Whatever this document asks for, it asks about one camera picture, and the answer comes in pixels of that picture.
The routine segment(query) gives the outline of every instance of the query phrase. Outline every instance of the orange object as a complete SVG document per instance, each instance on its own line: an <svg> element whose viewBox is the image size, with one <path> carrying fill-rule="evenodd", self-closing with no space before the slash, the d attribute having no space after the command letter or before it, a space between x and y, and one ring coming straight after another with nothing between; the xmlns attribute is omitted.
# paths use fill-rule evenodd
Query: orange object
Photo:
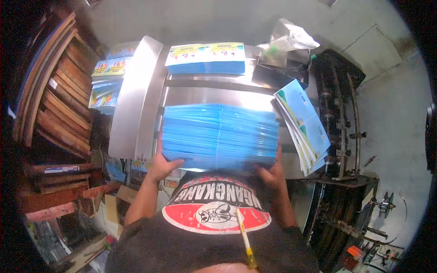
<svg viewBox="0 0 437 273"><path fill-rule="evenodd" d="M361 249L359 249L358 247L356 247L356 246L351 246L348 250L347 250L347 252L349 252L352 256L354 256L356 259L360 259L363 255L364 255L364 252L361 250Z"/></svg>

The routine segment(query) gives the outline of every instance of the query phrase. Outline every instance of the wooden plank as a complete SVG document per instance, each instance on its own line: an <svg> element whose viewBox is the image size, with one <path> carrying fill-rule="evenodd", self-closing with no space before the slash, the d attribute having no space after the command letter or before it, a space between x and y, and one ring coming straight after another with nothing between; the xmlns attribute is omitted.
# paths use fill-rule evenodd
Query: wooden plank
<svg viewBox="0 0 437 273"><path fill-rule="evenodd" d="M58 75L53 75L54 81L64 89L70 96L79 101L84 107L88 108L90 99L88 100L84 98L82 95L79 95L73 88L71 88L66 82L64 82Z"/></svg>
<svg viewBox="0 0 437 273"><path fill-rule="evenodd" d="M84 155L80 152L74 151L73 149L71 149L70 147L68 147L67 145L63 144L62 142L54 139L53 137L51 137L50 135L48 135L47 133L45 133L43 130L41 129L36 129L36 132L38 134L40 134L42 137L44 137L45 139L47 139L48 141L50 141L51 143L55 144L56 146L74 154L75 156L78 156L80 158L83 159L88 159L90 156L89 155Z"/></svg>
<svg viewBox="0 0 437 273"><path fill-rule="evenodd" d="M29 103L28 97L29 97L29 95L31 95L31 94L29 94L30 88L31 88L32 83L34 82L35 76L36 76L42 62L44 61L44 59L48 55L50 49L54 45L54 43L58 40L58 38L64 32L64 30L67 28L67 26L69 26L69 27L72 26L72 25L70 25L70 23L74 19L74 17L75 17L75 14L73 12L53 32L51 37L48 39L47 44L39 53L38 58L35 61L35 64L33 65L33 67L30 70L29 76L26 79L26 82L24 83L24 87L23 87L22 94L21 94L21 99L20 99L18 109L17 109L17 118L15 119L15 123L14 123L13 136L14 136L15 140L21 140L21 137L22 137L21 134L23 133L23 131L22 131L21 124L24 123L23 113L26 112L24 110L24 108L26 108L26 104Z"/></svg>
<svg viewBox="0 0 437 273"><path fill-rule="evenodd" d="M46 132L69 147L83 154L90 154L90 147L86 143L80 141L75 135L67 132L61 126L50 123L47 115L41 110L38 110L37 122Z"/></svg>
<svg viewBox="0 0 437 273"><path fill-rule="evenodd" d="M71 41L65 49L65 54L79 67L85 74L91 75L96 63L89 60L85 54L81 52L73 41Z"/></svg>
<svg viewBox="0 0 437 273"><path fill-rule="evenodd" d="M45 185L59 184L59 183L67 183L67 182L89 179L90 176L91 176L90 173L63 175L63 176L48 176L48 177L44 177L42 181Z"/></svg>
<svg viewBox="0 0 437 273"><path fill-rule="evenodd" d="M109 193L113 190L120 188L121 184L118 183L109 183L108 185L103 185L95 188L91 188L82 193L83 198L93 198L96 197L99 193Z"/></svg>
<svg viewBox="0 0 437 273"><path fill-rule="evenodd" d="M46 89L44 93L44 98L50 101L53 105L56 106L61 112L63 112L66 116L74 120L77 124L79 124L83 129L89 131L91 129L91 125L80 118L75 112L73 112L68 106L66 106L63 102L61 102L55 95L53 95L50 90Z"/></svg>
<svg viewBox="0 0 437 273"><path fill-rule="evenodd" d="M77 210L76 205L73 202L69 202L42 211L26 213L26 218L27 221L29 222L50 221L59 218L61 216L67 215L69 213L73 213L75 210Z"/></svg>
<svg viewBox="0 0 437 273"><path fill-rule="evenodd" d="M56 74L79 95L83 96L87 100L90 99L90 94L86 93L82 88L80 88L77 84L75 84L67 75L65 75L65 73L62 70L57 69Z"/></svg>
<svg viewBox="0 0 437 273"><path fill-rule="evenodd" d="M47 63L52 60L53 55L55 54L56 50L59 48L59 45L62 44L62 42L65 40L66 36L71 32L71 28L73 24L75 23L75 20L72 20L70 24L65 28L65 30L62 32L62 34L58 37L58 39L55 41L53 46L50 48L47 56L44 58L42 64L40 65L37 74L35 75L34 81L32 82L31 88L29 90L29 96L27 97L26 105L23 109L23 116L21 121L21 139L26 142L26 136L27 136L27 130L28 130L28 119L29 116L32 115L32 109L35 103L35 96L38 94L36 93L36 90L38 89L38 84L41 84L42 81L42 75L47 70Z"/></svg>
<svg viewBox="0 0 437 273"><path fill-rule="evenodd" d="M22 214L41 211L53 206L59 206L76 200L82 195L88 186L82 186L70 190L58 191L52 194L26 194L17 196Z"/></svg>
<svg viewBox="0 0 437 273"><path fill-rule="evenodd" d="M64 73L68 72L72 77L74 77L74 79L78 81L74 82L83 90L88 90L92 88L91 74L85 74L84 72L82 72L82 70L80 70L80 68L77 67L75 63L73 63L73 61L67 56L67 54L62 55L61 59L58 62L58 67Z"/></svg>
<svg viewBox="0 0 437 273"><path fill-rule="evenodd" d="M98 235L91 242L86 243L79 249L75 249L73 253L63 257L58 263L70 261L72 266L65 273L75 273L80 271L84 266L89 264L97 255L105 250L106 233Z"/></svg>
<svg viewBox="0 0 437 273"><path fill-rule="evenodd" d="M67 132L69 132L70 134L74 135L75 137L77 137L78 139L80 139L81 141L85 142L85 143L90 143L90 140L87 139L86 137L82 136L81 134L79 134L78 132L76 132L73 128L71 128L70 126L68 126L67 123L63 122L60 118L58 118L53 112L51 112L49 109L46 109L44 111L44 113L47 115L47 117L49 118L50 122L57 124L59 126L61 126L62 128L64 128Z"/></svg>
<svg viewBox="0 0 437 273"><path fill-rule="evenodd" d="M64 186L55 186L55 187L50 187L50 188L44 188L44 189L41 189L41 193L42 194L52 194L52 193L55 193L58 191L70 190L70 189L79 188L82 186L88 187L88 180L83 181L83 182L78 182L78 183L67 184Z"/></svg>
<svg viewBox="0 0 437 273"><path fill-rule="evenodd" d="M31 96L31 103L29 108L29 117L25 119L26 126L24 128L24 144L27 147L32 145L33 128L35 125L35 118L38 112L38 106L41 101L42 94L44 93L45 86L49 81L50 74L56 66L62 52L64 52L65 47L71 41L73 36L77 33L77 29L69 30L69 33L64 37L62 42L56 47L54 55L48 61L45 66L45 70L38 79L38 84Z"/></svg>
<svg viewBox="0 0 437 273"><path fill-rule="evenodd" d="M31 166L29 166L29 169L31 169L33 173L40 174L40 175L50 175L50 173L46 173L46 169L52 169L52 168L73 169L73 170L67 171L68 173L72 173L72 172L89 172L92 169L101 169L102 166L93 165L91 163L63 164L63 165L31 165Z"/></svg>
<svg viewBox="0 0 437 273"><path fill-rule="evenodd" d="M59 84L55 85L56 89L54 89L51 85L49 85L49 89L56 92L58 98L62 98L71 108L76 110L77 113L81 114L86 121L91 119L91 113L88 108L85 108L82 104L80 104L75 98L73 98L70 94L68 94L65 89L63 89Z"/></svg>
<svg viewBox="0 0 437 273"><path fill-rule="evenodd" d="M83 47L84 48L86 48L86 50L91 54L91 56L90 57L92 57L94 60L93 60L93 62L95 61L96 63L98 62L98 61L100 61L100 58L99 58L99 56L97 56L97 54L94 52L94 50L87 44L87 42L85 42L83 39L82 39L82 37L79 35L79 33L76 33L76 35L74 36L79 42L80 42L80 44L81 45L83 45Z"/></svg>
<svg viewBox="0 0 437 273"><path fill-rule="evenodd" d="M83 129L82 127L80 127L76 122L74 122L74 120L72 120L71 118L66 116L63 112L61 112L58 108L56 108L56 106L54 104L52 104L50 101L43 100L42 102L47 107L46 111L48 110L48 111L52 112L60 120L65 122L68 126L73 128L76 132L78 132L79 134L84 136L86 139L90 138L91 131L87 131L87 130Z"/></svg>

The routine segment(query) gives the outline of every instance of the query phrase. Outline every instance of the yellow pencil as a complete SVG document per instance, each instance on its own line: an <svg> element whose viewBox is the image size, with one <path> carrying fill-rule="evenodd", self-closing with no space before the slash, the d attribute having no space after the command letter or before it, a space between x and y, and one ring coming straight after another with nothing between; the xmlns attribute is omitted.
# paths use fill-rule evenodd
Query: yellow pencil
<svg viewBox="0 0 437 273"><path fill-rule="evenodd" d="M252 251L252 248L250 247L249 239L247 238L246 230L244 228L244 224L243 224L243 220L242 220L243 217L242 217L241 212L238 208L236 208L235 211L236 211L236 215L237 215L238 225L240 226L241 235L243 236L244 247L246 248L246 255L247 255L247 259L249 261L249 268L250 269L256 268L256 267L258 267L258 265L255 262L255 257L253 256L253 251Z"/></svg>

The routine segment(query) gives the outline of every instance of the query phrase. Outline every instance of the stack of blue books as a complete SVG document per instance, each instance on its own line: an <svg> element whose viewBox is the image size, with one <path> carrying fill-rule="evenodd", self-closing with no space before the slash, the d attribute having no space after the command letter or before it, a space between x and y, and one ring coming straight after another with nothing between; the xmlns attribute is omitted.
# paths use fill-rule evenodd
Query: stack of blue books
<svg viewBox="0 0 437 273"><path fill-rule="evenodd" d="M162 154L185 169L252 170L275 162L276 114L222 104L167 106Z"/></svg>

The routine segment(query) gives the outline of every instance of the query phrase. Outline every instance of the cardboard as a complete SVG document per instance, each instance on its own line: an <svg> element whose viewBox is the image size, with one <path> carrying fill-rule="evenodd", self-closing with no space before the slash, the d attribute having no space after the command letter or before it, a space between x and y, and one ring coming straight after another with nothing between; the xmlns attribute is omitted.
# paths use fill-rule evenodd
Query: cardboard
<svg viewBox="0 0 437 273"><path fill-rule="evenodd" d="M120 186L116 196L105 195L106 218L108 221L118 224L117 236L123 232L123 226L120 223L117 207L120 206L120 201L123 200L132 204L135 200L138 191L130 189L124 185Z"/></svg>
<svg viewBox="0 0 437 273"><path fill-rule="evenodd" d="M105 194L106 218L108 221L118 224L117 198Z"/></svg>
<svg viewBox="0 0 437 273"><path fill-rule="evenodd" d="M120 198L120 199L128 202L129 204L132 204L133 201L135 200L137 193L138 193L138 191L121 185L120 189L117 192L117 198Z"/></svg>

